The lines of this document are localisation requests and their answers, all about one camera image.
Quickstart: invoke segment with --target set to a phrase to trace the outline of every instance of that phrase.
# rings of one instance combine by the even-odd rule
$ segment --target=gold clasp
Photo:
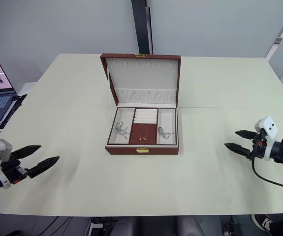
[[[149,148],[138,148],[136,149],[137,153],[148,153]]]
[[[135,54],[135,57],[137,58],[145,58],[147,54]]]

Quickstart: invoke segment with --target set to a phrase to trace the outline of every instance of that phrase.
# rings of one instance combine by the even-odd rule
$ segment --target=white table
[[[25,83],[22,88],[20,89],[20,91],[17,93],[17,95],[22,96],[24,94],[28,94],[30,92],[30,90],[33,88],[33,86],[36,84],[36,82],[30,82],[30,83]],[[6,116],[8,115],[8,113],[10,112],[11,108],[13,107],[13,105],[15,104],[16,101],[13,101],[11,103],[11,105],[9,106],[7,112],[4,114],[4,116],[2,117],[1,120],[4,120],[6,118]]]
[[[109,105],[99,56],[60,54],[23,104]],[[283,85],[265,58],[182,57],[178,106],[283,107]]]
[[[266,68],[266,62],[209,60],[212,68],[219,63],[229,64],[228,61],[237,68],[235,60],[241,60],[240,75],[248,74],[254,82],[251,67],[244,71],[242,64],[262,65],[257,71],[265,71],[260,75],[265,82],[258,82],[255,87],[240,81],[248,89],[233,97],[232,86],[217,82],[218,77],[210,76],[206,82],[206,78],[193,76],[197,72],[186,61],[198,63],[199,58],[182,58],[179,155],[114,156],[104,149],[113,115],[109,104],[113,102],[105,88],[104,71],[94,69],[100,66],[97,59],[97,55],[60,55],[1,132],[0,138],[10,142],[14,149],[42,145],[31,157],[22,160],[25,168],[51,156],[61,158],[35,179],[1,189],[0,213],[68,216],[283,213],[283,188],[258,179],[247,159],[223,145],[236,142],[251,148],[250,141],[234,132],[253,130],[254,124],[267,115],[279,127],[278,139],[283,138],[283,86],[271,68]],[[74,60],[82,65],[78,70]],[[205,74],[216,74],[205,70]],[[67,79],[72,75],[78,83]],[[221,92],[212,89],[203,93],[193,86],[190,78],[205,89],[214,81]],[[239,84],[234,83],[232,76],[225,82]],[[202,98],[192,95],[196,92]],[[256,169],[263,176],[283,183],[283,165],[256,160]]]

